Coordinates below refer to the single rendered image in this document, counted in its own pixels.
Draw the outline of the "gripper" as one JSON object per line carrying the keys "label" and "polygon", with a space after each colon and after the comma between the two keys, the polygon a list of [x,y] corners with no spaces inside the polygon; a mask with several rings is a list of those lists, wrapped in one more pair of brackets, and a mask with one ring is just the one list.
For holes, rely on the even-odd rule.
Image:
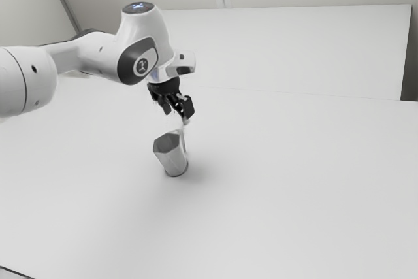
{"label": "gripper", "polygon": [[186,126],[195,113],[193,100],[188,95],[180,93],[180,78],[174,77],[162,83],[147,83],[153,101],[163,109],[165,115],[172,111],[171,100],[174,99],[174,110],[180,115],[182,124]]}

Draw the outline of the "grey faceted mug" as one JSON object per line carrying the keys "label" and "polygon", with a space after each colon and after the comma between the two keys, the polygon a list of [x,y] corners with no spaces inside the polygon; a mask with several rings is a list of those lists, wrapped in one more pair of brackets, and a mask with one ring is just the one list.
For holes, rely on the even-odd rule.
{"label": "grey faceted mug", "polygon": [[175,129],[157,137],[153,143],[153,152],[167,176],[177,177],[187,171],[187,151],[184,133],[181,129]]}

